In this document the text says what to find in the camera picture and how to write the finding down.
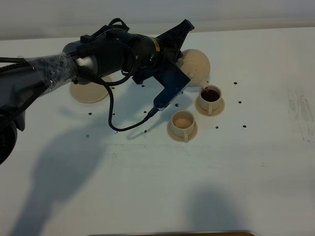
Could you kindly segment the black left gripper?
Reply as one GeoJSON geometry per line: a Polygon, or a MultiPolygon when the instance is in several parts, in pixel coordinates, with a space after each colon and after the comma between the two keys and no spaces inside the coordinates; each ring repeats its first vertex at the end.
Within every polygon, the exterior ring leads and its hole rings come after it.
{"type": "Polygon", "coordinates": [[[182,56],[181,47],[187,34],[193,29],[193,24],[185,19],[177,26],[155,38],[160,47],[155,71],[165,70],[169,65],[175,65],[178,68],[177,61],[182,56]]]}

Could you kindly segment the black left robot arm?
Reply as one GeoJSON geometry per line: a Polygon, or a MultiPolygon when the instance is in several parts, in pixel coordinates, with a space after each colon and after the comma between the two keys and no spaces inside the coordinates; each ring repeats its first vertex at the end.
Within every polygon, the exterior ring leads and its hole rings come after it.
{"type": "Polygon", "coordinates": [[[73,82],[111,88],[132,78],[138,85],[154,77],[163,90],[146,118],[164,110],[187,87],[190,79],[177,66],[181,46],[193,30],[184,20],[157,37],[129,33],[119,18],[92,35],[83,35],[56,55],[38,58],[1,58],[0,159],[13,151],[17,132],[25,129],[25,111],[39,97],[73,82]]]}

